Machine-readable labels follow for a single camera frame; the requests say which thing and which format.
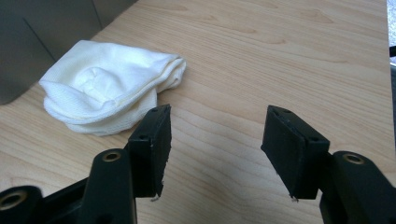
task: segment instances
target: black plastic part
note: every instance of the black plastic part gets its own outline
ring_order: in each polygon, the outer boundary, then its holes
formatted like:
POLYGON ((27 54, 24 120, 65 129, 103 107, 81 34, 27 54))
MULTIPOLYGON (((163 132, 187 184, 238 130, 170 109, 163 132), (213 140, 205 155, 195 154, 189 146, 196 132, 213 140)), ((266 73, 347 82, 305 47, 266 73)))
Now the black plastic part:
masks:
POLYGON ((110 149, 95 157, 78 224, 137 223, 130 167, 123 149, 110 149))
POLYGON ((375 164, 353 152, 337 151, 332 156, 332 179, 347 223, 394 224, 396 189, 375 164))
POLYGON ((0 193, 0 223, 40 223, 42 205, 39 188, 22 186, 5 190, 0 193))
POLYGON ((135 197, 161 196, 163 192, 172 141, 170 113, 170 105, 151 109, 125 146, 131 157, 135 197))
POLYGON ((44 223, 72 224, 76 223, 78 211, 82 204, 88 178, 61 189, 44 198, 44 223))
POLYGON ((262 150, 296 199, 315 199, 330 142, 291 111, 269 105, 262 150))

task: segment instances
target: gray panel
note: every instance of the gray panel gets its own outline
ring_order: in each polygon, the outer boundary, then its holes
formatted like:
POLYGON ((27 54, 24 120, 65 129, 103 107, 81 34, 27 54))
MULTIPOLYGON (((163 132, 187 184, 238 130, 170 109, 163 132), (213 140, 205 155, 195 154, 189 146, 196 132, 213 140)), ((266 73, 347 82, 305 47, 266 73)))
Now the gray panel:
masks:
POLYGON ((92 0, 102 27, 108 26, 126 8, 130 7, 137 0, 92 0))
POLYGON ((22 17, 0 10, 0 105, 23 94, 55 62, 22 17))

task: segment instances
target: crumpled fabric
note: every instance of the crumpled fabric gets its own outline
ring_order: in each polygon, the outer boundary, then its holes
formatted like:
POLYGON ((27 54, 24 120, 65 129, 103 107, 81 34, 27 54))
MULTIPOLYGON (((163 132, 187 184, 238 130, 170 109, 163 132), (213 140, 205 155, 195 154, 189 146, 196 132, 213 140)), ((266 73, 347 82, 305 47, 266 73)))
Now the crumpled fabric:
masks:
POLYGON ((132 128, 185 68, 177 54, 81 40, 39 84, 51 116, 74 132, 108 135, 132 128))

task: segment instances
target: wooden surface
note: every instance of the wooden surface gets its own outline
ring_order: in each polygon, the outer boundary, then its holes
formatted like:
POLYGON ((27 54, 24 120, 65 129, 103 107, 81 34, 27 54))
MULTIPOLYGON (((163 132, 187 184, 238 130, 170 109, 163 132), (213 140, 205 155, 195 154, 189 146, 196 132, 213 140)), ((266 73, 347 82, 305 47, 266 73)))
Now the wooden surface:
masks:
MULTIPOLYGON (((139 223, 322 223, 318 200, 293 203, 260 150, 266 107, 292 110, 374 161, 396 184, 386 1, 140 0, 93 40, 178 53, 181 85, 158 202, 138 199, 139 223)), ((93 157, 132 130, 73 133, 33 86, 0 106, 0 190, 45 195, 84 177, 93 157)))

